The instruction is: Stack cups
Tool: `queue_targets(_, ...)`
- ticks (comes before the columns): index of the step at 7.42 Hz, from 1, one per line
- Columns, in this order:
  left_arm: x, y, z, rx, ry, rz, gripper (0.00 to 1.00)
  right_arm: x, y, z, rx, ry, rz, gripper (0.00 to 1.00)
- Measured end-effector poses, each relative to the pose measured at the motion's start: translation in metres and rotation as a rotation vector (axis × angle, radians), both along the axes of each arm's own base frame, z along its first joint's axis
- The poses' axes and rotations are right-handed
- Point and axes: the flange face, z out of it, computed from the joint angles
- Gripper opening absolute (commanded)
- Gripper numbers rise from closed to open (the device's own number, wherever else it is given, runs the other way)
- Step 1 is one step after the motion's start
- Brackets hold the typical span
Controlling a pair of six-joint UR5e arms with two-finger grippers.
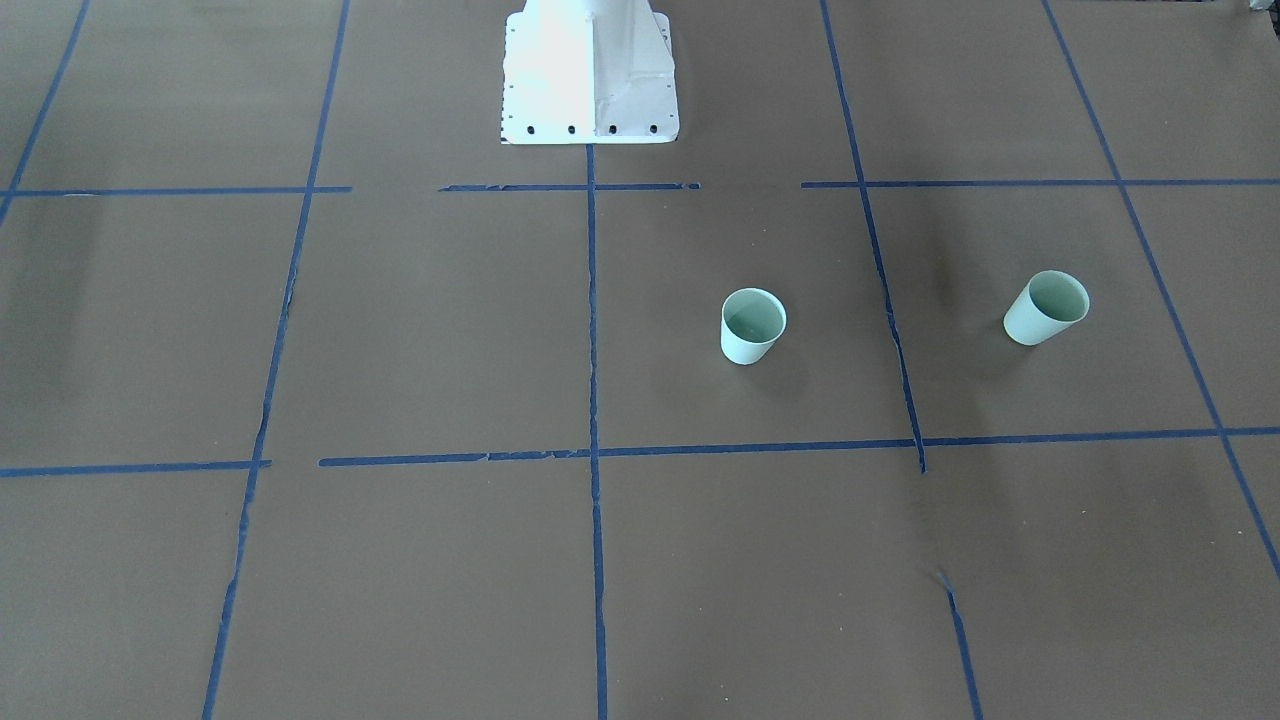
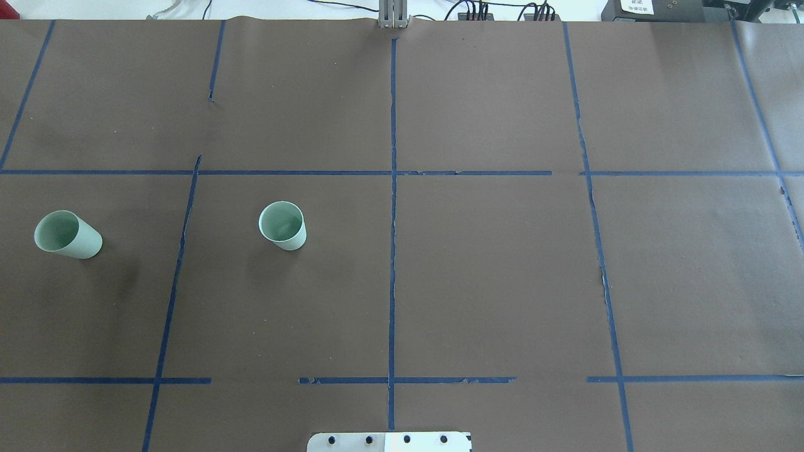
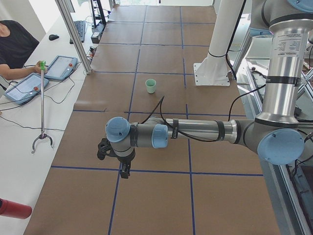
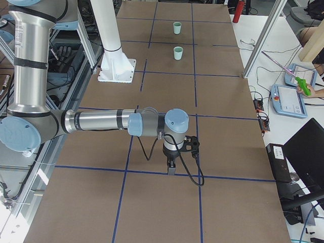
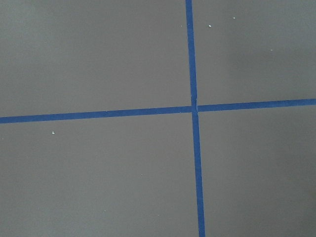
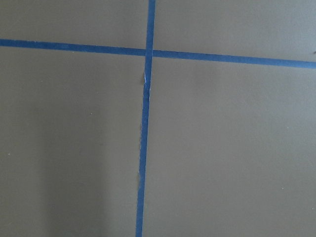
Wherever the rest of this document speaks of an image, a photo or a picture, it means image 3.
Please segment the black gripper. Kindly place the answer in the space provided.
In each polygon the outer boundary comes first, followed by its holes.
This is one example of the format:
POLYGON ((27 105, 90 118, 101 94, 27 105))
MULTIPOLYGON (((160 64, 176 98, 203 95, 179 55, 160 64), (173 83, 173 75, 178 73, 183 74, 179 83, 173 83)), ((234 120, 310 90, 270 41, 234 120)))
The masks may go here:
POLYGON ((125 171, 126 171, 126 178, 130 177, 130 169, 131 169, 131 162, 135 158, 135 149, 126 156, 126 157, 118 157, 118 160, 121 162, 122 167, 120 171, 121 178, 125 179, 125 171))

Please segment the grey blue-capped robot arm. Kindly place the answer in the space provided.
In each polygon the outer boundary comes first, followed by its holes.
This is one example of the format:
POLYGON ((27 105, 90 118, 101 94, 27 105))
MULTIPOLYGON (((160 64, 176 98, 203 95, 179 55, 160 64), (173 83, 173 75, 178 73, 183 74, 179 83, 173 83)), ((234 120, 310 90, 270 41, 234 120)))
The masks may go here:
POLYGON ((260 114, 253 120, 205 121, 148 116, 142 123, 111 118, 97 156, 117 158, 120 176, 128 178, 137 147, 165 148, 169 139, 184 136, 203 142, 228 141, 255 152, 273 165, 297 160, 305 149, 294 116, 309 32, 313 28, 310 0, 255 0, 251 33, 272 34, 265 95, 260 114))

